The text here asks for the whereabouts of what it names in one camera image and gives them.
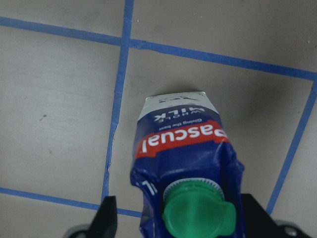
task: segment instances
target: metal screw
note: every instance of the metal screw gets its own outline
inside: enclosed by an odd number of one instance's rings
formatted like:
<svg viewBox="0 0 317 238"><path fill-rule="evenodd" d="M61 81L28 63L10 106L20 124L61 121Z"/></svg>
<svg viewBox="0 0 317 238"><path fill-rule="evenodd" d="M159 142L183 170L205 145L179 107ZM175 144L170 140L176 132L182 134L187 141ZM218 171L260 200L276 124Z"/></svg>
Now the metal screw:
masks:
<svg viewBox="0 0 317 238"><path fill-rule="evenodd" d="M297 236L297 230L293 227L285 227L284 231L286 234L288 234L291 237L296 237Z"/></svg>

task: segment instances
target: floor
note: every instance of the floor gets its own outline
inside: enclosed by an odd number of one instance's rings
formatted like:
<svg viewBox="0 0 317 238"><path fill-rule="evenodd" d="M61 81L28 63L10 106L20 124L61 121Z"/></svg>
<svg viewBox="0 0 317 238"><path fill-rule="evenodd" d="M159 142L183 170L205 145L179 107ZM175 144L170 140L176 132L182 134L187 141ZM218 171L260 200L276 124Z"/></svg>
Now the floor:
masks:
<svg viewBox="0 0 317 238"><path fill-rule="evenodd" d="M130 185L144 99L205 91L274 219L317 237L317 2L1 0L0 237L60 238Z"/></svg>

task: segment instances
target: green bottle cap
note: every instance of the green bottle cap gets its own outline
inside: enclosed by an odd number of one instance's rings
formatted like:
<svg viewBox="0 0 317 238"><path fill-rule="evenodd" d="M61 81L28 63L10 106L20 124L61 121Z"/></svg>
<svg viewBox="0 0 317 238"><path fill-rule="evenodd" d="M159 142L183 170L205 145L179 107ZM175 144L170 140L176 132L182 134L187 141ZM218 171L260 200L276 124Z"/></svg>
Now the green bottle cap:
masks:
<svg viewBox="0 0 317 238"><path fill-rule="evenodd" d="M220 187L183 181L166 195L163 220L176 238L215 238L233 234L236 210L223 199Z"/></svg>

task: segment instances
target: blue grid line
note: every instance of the blue grid line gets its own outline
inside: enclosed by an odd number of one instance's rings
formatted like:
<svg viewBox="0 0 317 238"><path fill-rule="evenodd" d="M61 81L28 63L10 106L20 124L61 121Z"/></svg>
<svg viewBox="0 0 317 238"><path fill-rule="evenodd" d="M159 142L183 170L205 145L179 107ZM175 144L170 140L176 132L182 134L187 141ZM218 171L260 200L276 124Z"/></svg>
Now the blue grid line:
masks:
<svg viewBox="0 0 317 238"><path fill-rule="evenodd" d="M17 196L17 197L24 197L24 198L29 198L29 199L40 200L40 201L44 201L44 202L51 202L51 203L58 203L58 204L67 205L67 206L80 207L80 208L96 210L96 211L100 207L100 205L98 205L98 204L80 202L80 201L75 201L75 200L70 200L70 199L65 199L65 198L60 198L60 197L46 196L46 195L41 195L41 194L37 194L37 193L24 192L24 191L8 189L8 188L3 188L3 187L0 187L0 193L12 195L12 196ZM125 216L130 216L130 217L138 217L138 218L141 217L141 212L131 211L131 210L127 210L127 209L117 208L117 213L119 215L125 215Z"/></svg>
<svg viewBox="0 0 317 238"><path fill-rule="evenodd" d="M301 70L296 68L284 67L270 63L262 63L253 60L240 59L230 56L218 55L208 52L201 52L196 50L190 50L186 48L180 48L175 46L162 45L158 43L152 43L142 40L130 41L130 47L139 50L152 50L163 54L190 58L194 60L202 60L213 63L225 64L229 66L236 66L240 68L252 69L262 72L275 73L280 75L286 75L296 78L302 78L314 81L317 78L317 72L311 72L307 70Z"/></svg>
<svg viewBox="0 0 317 238"><path fill-rule="evenodd" d="M103 183L103 191L101 200L109 195L109 167L111 164L112 144L115 130L119 123L122 93L124 86L125 73L127 69L128 55L129 55L129 41L132 28L132 13L133 13L134 0L126 0L124 5L123 29L122 29L122 42L119 57L119 66L117 72L117 79L114 88L114 99L112 106L111 125L108 139L106 167Z"/></svg>
<svg viewBox="0 0 317 238"><path fill-rule="evenodd" d="M109 36L99 33L93 33L82 30L75 30L60 26L46 25L42 23L22 21L0 16L0 26L7 26L29 31L36 31L57 36L65 36L80 40L93 41L98 43L110 44L115 46L121 45L121 38L117 36Z"/></svg>
<svg viewBox="0 0 317 238"><path fill-rule="evenodd" d="M286 176L288 174L288 171L292 165L293 159L295 157L295 153L298 149L298 145L302 139L305 127L307 125L308 119L311 115L311 112L313 110L314 104L316 102L316 97L317 97L317 91L316 91L316 83L314 83L312 91L307 99L303 114L301 116L301 119L298 123L297 129L295 131L292 143L290 145L290 148L287 152L284 164L282 166L281 172L278 176L278 179L276 181L274 190L272 192L271 198L268 202L266 212L269 214L272 214L274 206L276 204L276 201L278 199L278 196L281 192L281 189L283 187L283 184L285 182Z"/></svg>

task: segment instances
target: red label band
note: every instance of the red label band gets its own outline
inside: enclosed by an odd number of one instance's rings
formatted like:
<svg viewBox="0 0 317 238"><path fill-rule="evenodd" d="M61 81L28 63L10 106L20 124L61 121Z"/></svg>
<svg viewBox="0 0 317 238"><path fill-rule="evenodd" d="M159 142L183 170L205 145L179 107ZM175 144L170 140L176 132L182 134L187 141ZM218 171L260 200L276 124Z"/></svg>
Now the red label band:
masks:
<svg viewBox="0 0 317 238"><path fill-rule="evenodd" d="M153 158L157 152L207 141L214 141L215 143L229 142L220 125L216 121L209 120L173 130L151 133L139 142L135 159Z"/></svg>

